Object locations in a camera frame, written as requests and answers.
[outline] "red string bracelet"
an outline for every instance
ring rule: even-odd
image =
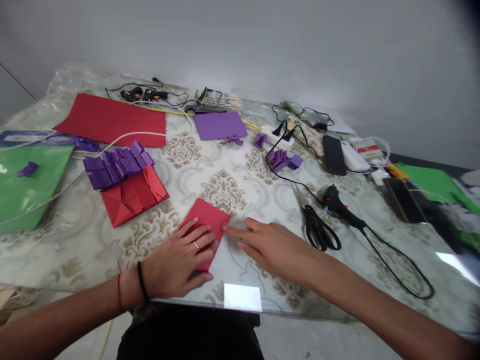
[[[120,275],[122,275],[122,268],[120,267],[120,260],[117,260],[117,263],[118,263],[118,271],[119,271],[118,276],[117,276],[117,280],[116,280],[116,285],[117,285],[117,289],[118,289],[118,305],[120,305],[120,310],[123,314],[123,313],[126,312],[126,310],[122,306],[122,295],[120,293]],[[130,264],[130,260],[126,263],[127,270],[129,268],[129,264]]]

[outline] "purple folded paper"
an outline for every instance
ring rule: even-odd
[[[300,165],[302,165],[302,163],[304,162],[304,160],[298,156],[297,154],[293,155],[290,159],[290,162],[289,162],[289,166],[293,169],[293,170],[296,170],[300,167]]]
[[[155,162],[143,146],[134,141],[129,148],[104,151],[101,157],[86,156],[83,165],[93,189],[103,191],[140,174],[148,165],[153,167]]]
[[[283,150],[271,151],[268,154],[268,163],[271,165],[274,172],[278,173],[290,163],[290,158],[287,152]]]
[[[37,171],[37,164],[33,161],[29,161],[28,164],[20,171],[16,173],[18,177],[29,176]]]
[[[100,146],[96,142],[86,137],[73,135],[71,137],[71,140],[73,141],[76,147],[82,150],[88,151],[90,153],[98,153],[100,150]]]
[[[242,146],[244,144],[243,140],[240,140],[237,135],[230,135],[227,136],[223,141],[220,142],[220,145],[224,145],[226,143],[234,142],[235,144]]]
[[[253,146],[261,149],[264,147],[265,143],[267,142],[267,134],[262,134],[259,132],[257,135],[255,135],[255,140],[253,141]]]

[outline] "person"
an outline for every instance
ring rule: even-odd
[[[146,295],[183,297],[211,281],[192,275],[215,254],[209,226],[189,233],[198,219],[179,229],[141,262]],[[383,293],[334,257],[318,251],[284,226],[245,220],[246,230],[225,225],[238,246],[266,271],[310,289],[350,313],[404,359],[469,359],[476,347],[428,317]],[[0,328],[2,359],[53,359],[77,339],[144,302],[136,266],[118,278],[76,293]],[[159,304],[134,313],[117,359],[263,359],[251,314]]]

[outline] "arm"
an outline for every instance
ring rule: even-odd
[[[247,230],[225,226],[238,246],[269,273],[317,293],[372,329],[404,359],[470,359],[475,347],[388,296],[346,265],[276,223],[245,220]]]
[[[142,261],[149,297],[183,297],[213,279],[208,272],[191,276],[198,265],[214,256],[218,245],[208,226],[186,235],[197,220],[185,224]],[[194,240],[202,249],[207,248],[198,252]],[[53,359],[86,333],[142,302],[138,270],[134,266],[121,273],[119,286],[118,278],[112,278],[0,327],[1,358]]]

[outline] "phone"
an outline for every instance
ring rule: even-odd
[[[344,151],[342,150],[340,140],[329,135],[324,135],[323,151],[325,152],[325,163],[328,171],[335,175],[347,175]]]
[[[427,222],[424,213],[420,210],[403,180],[384,178],[383,183],[395,198],[404,221],[414,224]]]

